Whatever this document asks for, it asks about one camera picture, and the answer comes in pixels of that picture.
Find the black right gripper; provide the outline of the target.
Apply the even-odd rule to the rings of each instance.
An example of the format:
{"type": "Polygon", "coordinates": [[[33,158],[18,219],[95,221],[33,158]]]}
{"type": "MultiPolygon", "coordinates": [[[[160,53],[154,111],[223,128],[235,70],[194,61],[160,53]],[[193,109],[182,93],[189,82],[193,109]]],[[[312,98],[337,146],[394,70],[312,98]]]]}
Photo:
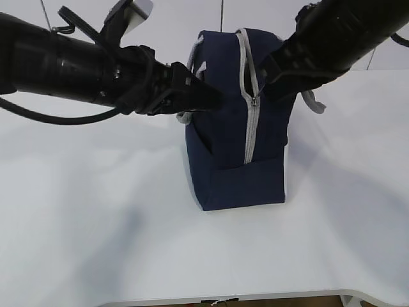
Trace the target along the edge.
{"type": "Polygon", "coordinates": [[[263,93],[275,100],[314,90],[351,68],[344,6],[304,6],[295,32],[260,63],[263,93]]]}

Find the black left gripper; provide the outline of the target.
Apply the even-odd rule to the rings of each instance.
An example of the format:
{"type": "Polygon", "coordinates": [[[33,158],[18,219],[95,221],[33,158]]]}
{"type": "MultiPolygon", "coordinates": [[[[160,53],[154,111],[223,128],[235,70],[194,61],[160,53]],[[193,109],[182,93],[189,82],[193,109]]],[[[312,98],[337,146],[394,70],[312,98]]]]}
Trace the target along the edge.
{"type": "Polygon", "coordinates": [[[209,111],[222,105],[222,93],[192,77],[187,67],[174,62],[165,65],[155,59],[155,51],[147,46],[130,49],[141,57],[141,71],[114,105],[121,114],[176,114],[209,111]]]}

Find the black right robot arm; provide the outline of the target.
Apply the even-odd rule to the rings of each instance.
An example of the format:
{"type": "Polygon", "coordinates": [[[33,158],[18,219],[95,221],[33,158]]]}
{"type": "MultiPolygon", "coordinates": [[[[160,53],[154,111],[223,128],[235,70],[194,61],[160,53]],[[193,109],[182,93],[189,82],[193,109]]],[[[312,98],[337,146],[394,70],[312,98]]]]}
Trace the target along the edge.
{"type": "Polygon", "coordinates": [[[260,64],[274,100],[314,90],[347,73],[408,23],[408,1],[319,1],[302,7],[295,32],[260,64]]]}

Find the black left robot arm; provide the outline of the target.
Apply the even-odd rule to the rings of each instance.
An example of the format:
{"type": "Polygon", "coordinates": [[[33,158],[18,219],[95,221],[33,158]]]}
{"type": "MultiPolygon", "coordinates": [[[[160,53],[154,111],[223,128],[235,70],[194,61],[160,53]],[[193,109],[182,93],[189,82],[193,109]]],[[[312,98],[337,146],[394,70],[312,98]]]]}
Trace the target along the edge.
{"type": "Polygon", "coordinates": [[[176,114],[218,109],[222,93],[182,63],[153,49],[120,47],[99,34],[89,43],[1,14],[1,93],[66,98],[124,113],[176,114]]]}

